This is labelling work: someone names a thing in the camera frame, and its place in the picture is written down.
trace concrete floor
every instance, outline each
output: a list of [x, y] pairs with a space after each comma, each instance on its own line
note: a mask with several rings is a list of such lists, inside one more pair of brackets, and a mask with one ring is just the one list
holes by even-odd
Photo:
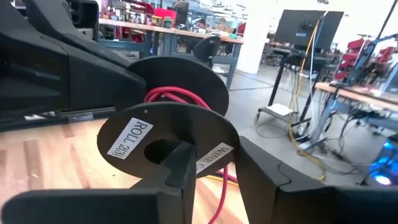
[[[126, 52], [118, 52], [118, 54], [124, 57], [126, 56]], [[134, 57], [128, 57], [126, 59], [132, 62], [137, 60]], [[225, 67], [224, 65], [216, 64], [215, 66], [228, 69], [228, 67]], [[267, 106], [268, 104], [278, 69], [279, 68], [267, 65], [260, 65], [259, 72], [257, 74], [248, 74], [237, 70], [234, 74], [229, 92], [229, 108], [226, 118], [234, 124], [240, 135], [247, 137], [254, 144], [257, 144], [265, 151], [276, 156], [278, 159], [284, 161], [293, 168], [309, 175], [310, 177], [317, 178], [321, 176], [319, 167], [306, 157], [300, 157], [297, 155], [295, 146], [287, 137], [287, 124], [285, 122], [275, 119], [273, 116], [266, 113], [261, 113], [260, 118], [258, 120], [256, 119], [258, 108]], [[289, 105], [292, 97], [293, 77], [294, 76], [290, 72], [284, 72], [274, 103], [281, 103], [285, 106]], [[298, 97], [300, 112], [302, 111], [309, 93], [310, 82], [308, 79], [303, 78], [301, 91]], [[317, 124], [320, 114], [318, 108], [320, 105], [323, 107], [323, 103], [319, 102], [320, 92], [317, 91], [312, 103], [314, 106], [313, 110], [315, 118], [312, 119], [311, 127]], [[308, 110], [307, 117], [312, 117], [311, 110]], [[330, 139], [335, 139], [340, 135], [340, 131], [344, 123], [343, 119], [345, 118], [346, 117], [344, 115], [342, 118], [335, 116], [333, 123], [326, 134]], [[346, 130], [352, 127], [352, 125], [354, 125], [354, 122], [350, 123]], [[256, 132], [257, 127], [257, 131], [268, 138], [258, 135]], [[385, 140], [386, 137], [384, 136], [373, 136], [368, 127], [352, 128], [345, 136], [344, 152], [351, 161], [356, 164], [360, 164], [361, 167], [366, 170], [366, 165], [371, 163], [371, 161], [376, 157]], [[336, 140], [326, 141], [325, 144], [328, 148], [339, 149], [338, 142]], [[331, 156], [328, 153], [322, 153], [317, 148], [313, 155], [323, 158], [322, 161], [326, 165], [337, 171], [348, 172], [353, 168], [349, 164], [337, 161], [334, 156]], [[354, 174], [349, 175], [337, 175], [334, 173], [327, 173], [326, 184], [354, 185], [360, 182], [364, 175], [364, 173], [357, 174], [357, 170], [354, 171]]]

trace wooden workbench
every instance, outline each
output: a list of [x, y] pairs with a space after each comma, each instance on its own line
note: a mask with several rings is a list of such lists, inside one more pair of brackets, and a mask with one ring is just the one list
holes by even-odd
[[[98, 152], [96, 135], [104, 120], [0, 133], [0, 206], [34, 189], [117, 189], [139, 181], [109, 165]], [[197, 180], [193, 223], [207, 223], [216, 211], [221, 182]], [[216, 223], [248, 223], [239, 189], [228, 185]]]
[[[136, 24], [136, 23], [132, 23], [132, 22], [114, 21], [111, 19], [99, 19], [99, 24], [128, 27], [128, 28], [140, 29], [140, 30], [150, 30], [150, 31], [162, 32], [162, 33], [166, 33], [166, 34], [186, 35], [186, 36], [190, 36], [190, 37], [199, 37], [199, 38], [206, 38], [206, 37], [210, 36], [209, 34], [201, 34], [198, 32], [190, 32], [190, 31], [178, 30], [178, 29], [174, 29], [174, 28], [168, 29], [168, 28], [164, 28], [164, 27]], [[225, 41], [225, 42], [243, 44], [243, 40], [231, 39], [229, 37], [224, 37], [224, 36], [220, 36], [220, 38], [222, 41]]]
[[[334, 93], [336, 91], [336, 88], [333, 87], [333, 86], [330, 86], [328, 82], [317, 83], [315, 85], [315, 87], [317, 89], [319, 89], [319, 90], [327, 91], [327, 92], [330, 92], [330, 93]], [[385, 109], [388, 109], [388, 110], [391, 110], [391, 111], [398, 111], [398, 103], [397, 104], [390, 103], [390, 102], [386, 102], [386, 101], [384, 101], [382, 99], [377, 99], [377, 98], [374, 98], [374, 97], [371, 97], [371, 96], [363, 95], [362, 94], [362, 93], [364, 93], [364, 90], [363, 90], [364, 88], [363, 87], [355, 87], [354, 86], [354, 87], [351, 87], [351, 89], [353, 91], [358, 92], [358, 93], [340, 89], [338, 91], [338, 94], [340, 96], [343, 96], [345, 98], [349, 98], [349, 99], [352, 99], [352, 100], [362, 101], [364, 103], [369, 103], [369, 104], [372, 104], [372, 105], [375, 105], [375, 106], [379, 106], [381, 108], [385, 108]]]

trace pole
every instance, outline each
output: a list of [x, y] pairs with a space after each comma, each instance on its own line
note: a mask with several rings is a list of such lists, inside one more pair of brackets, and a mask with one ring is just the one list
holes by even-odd
[[394, 3], [392, 3], [390, 12], [388, 13], [387, 18], [386, 18], [386, 20], [384, 21], [383, 26], [381, 27], [381, 30], [380, 30], [379, 35], [377, 35], [377, 37], [376, 37], [377, 39], [379, 39], [379, 38], [381, 37], [381, 34], [382, 34], [383, 31], [384, 31], [384, 28], [386, 28], [386, 25], [387, 25], [387, 23], [388, 23], [388, 20], [390, 20], [391, 14], [392, 14], [392, 12], [394, 12], [394, 9], [396, 8], [397, 2], [398, 2], [398, 0], [394, 0]]

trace blue light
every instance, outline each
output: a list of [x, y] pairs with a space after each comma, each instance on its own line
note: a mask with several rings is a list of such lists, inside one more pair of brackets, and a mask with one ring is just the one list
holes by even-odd
[[386, 149], [393, 149], [394, 145], [391, 144], [390, 141], [386, 141], [386, 143], [384, 143], [383, 147], [385, 147]]
[[388, 177], [384, 177], [383, 175], [376, 175], [374, 179], [382, 185], [391, 185], [391, 180]]

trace red wire coil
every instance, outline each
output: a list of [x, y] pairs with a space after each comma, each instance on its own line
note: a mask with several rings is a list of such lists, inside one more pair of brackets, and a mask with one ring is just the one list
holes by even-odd
[[[170, 100], [179, 102], [179, 103], [188, 103], [187, 101], [181, 99], [181, 97], [174, 95], [173, 93], [180, 93], [183, 94], [189, 98], [191, 98], [197, 105], [200, 105], [206, 109], [210, 110], [210, 107], [206, 104], [206, 102], [203, 101], [198, 95], [192, 93], [191, 91], [184, 90], [183, 88], [175, 87], [175, 86], [163, 86], [163, 87], [157, 87], [149, 91], [145, 98], [144, 101], [147, 103], [155, 101], [158, 97], [164, 96], [169, 98]], [[227, 183], [228, 183], [228, 166], [224, 167], [223, 171], [223, 188], [221, 191], [221, 198], [220, 202], [218, 204], [218, 208], [211, 218], [211, 220], [208, 222], [208, 224], [214, 224], [214, 222], [217, 220], [219, 217], [223, 206], [225, 202], [225, 197], [226, 197], [226, 189], [227, 189]]]

